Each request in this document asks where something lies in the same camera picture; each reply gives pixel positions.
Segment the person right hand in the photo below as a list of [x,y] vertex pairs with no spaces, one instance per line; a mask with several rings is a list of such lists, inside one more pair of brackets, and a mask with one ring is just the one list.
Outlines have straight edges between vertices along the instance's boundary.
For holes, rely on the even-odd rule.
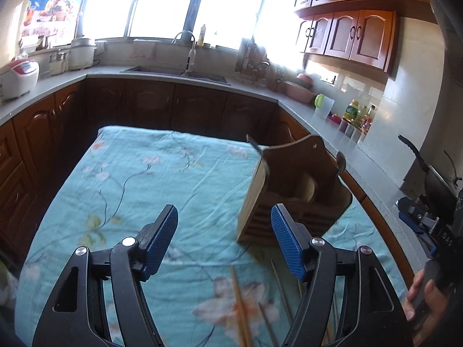
[[446,346],[453,337],[453,293],[441,290],[429,269],[414,277],[403,302],[413,346]]

